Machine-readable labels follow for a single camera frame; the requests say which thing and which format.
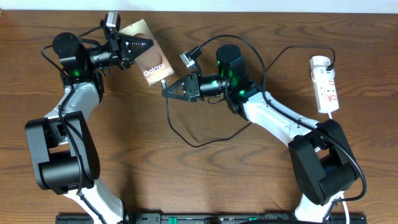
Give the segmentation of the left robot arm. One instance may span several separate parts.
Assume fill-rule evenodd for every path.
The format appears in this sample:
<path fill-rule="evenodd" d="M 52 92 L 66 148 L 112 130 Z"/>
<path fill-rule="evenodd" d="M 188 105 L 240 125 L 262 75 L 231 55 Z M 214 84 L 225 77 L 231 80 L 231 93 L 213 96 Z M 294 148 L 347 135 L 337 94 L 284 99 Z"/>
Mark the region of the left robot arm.
<path fill-rule="evenodd" d="M 93 223 L 135 223 L 135 216 L 100 178 L 100 159 L 86 122 L 103 98 L 101 73 L 112 66 L 129 69 L 154 42 L 117 29 L 103 32 L 104 44 L 70 32 L 54 38 L 51 48 L 60 59 L 56 68 L 64 95 L 43 118 L 28 121 L 25 133 L 41 189 L 74 200 Z"/>

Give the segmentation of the white power strip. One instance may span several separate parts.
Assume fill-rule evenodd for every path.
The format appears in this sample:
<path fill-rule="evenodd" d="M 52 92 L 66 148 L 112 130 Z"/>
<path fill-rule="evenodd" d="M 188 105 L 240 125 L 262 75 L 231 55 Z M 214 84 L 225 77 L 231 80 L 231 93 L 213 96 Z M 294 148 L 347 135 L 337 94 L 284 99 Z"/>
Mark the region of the white power strip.
<path fill-rule="evenodd" d="M 327 71 L 326 67 L 312 69 L 311 78 L 319 113 L 331 114 L 339 109 L 334 77 L 335 71 Z"/>

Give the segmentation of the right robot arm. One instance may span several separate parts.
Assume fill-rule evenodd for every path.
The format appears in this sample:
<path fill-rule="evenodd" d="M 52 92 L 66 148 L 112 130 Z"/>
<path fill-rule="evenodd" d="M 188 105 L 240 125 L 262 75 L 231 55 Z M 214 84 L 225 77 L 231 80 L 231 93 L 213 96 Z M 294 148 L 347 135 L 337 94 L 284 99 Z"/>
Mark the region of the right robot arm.
<path fill-rule="evenodd" d="M 162 83 L 166 99 L 203 101 L 222 96 L 234 114 L 268 130 L 288 148 L 302 199 L 295 217 L 303 222 L 325 222 L 334 204 L 346 203 L 343 196 L 355 180 L 364 179 L 341 126 L 329 119 L 309 119 L 280 102 L 249 79 L 237 45 L 226 44 L 216 51 L 218 73 L 203 75 L 197 63 L 199 47 L 181 54 L 192 72 L 168 86 Z"/>

